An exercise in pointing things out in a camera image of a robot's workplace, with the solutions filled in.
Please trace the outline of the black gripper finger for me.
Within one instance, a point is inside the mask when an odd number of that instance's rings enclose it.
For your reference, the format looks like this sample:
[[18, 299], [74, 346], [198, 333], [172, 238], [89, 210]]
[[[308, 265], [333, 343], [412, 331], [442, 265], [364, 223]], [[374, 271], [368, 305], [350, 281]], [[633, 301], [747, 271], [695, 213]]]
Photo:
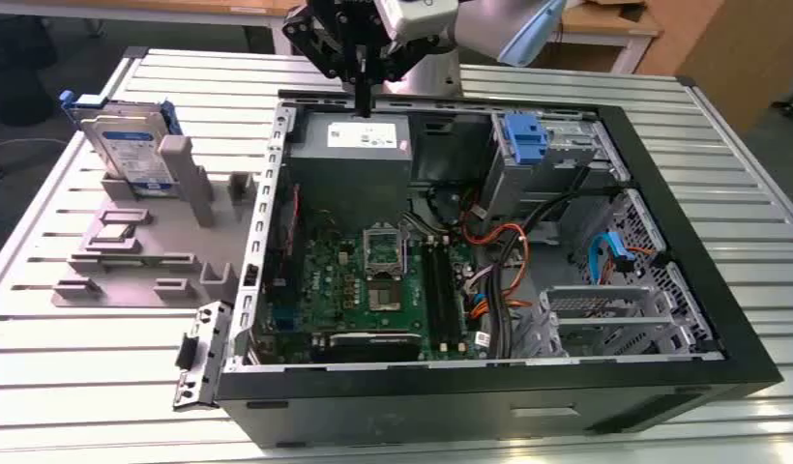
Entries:
[[421, 59], [442, 50], [440, 39], [417, 39], [404, 45], [373, 43], [365, 49], [365, 117], [372, 116], [376, 102], [374, 89], [385, 82], [396, 82], [416, 67]]
[[354, 108], [365, 117], [365, 47], [341, 43], [324, 28], [309, 8], [289, 11], [282, 32], [296, 49], [328, 78], [338, 78], [354, 96]]

